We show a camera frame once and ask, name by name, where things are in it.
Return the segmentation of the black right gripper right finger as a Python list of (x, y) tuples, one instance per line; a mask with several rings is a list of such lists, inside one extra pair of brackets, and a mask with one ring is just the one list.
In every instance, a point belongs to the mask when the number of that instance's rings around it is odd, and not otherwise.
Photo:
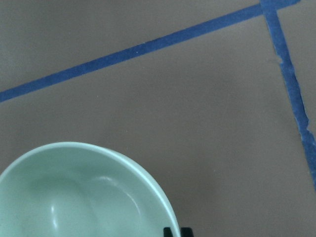
[(194, 233), (192, 228), (190, 227), (182, 227), (180, 229), (181, 237), (194, 237)]

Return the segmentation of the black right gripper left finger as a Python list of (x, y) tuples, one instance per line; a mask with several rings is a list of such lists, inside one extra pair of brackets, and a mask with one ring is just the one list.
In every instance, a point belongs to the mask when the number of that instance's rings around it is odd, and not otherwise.
[(170, 227), (165, 227), (163, 229), (163, 237), (173, 237), (172, 230)]

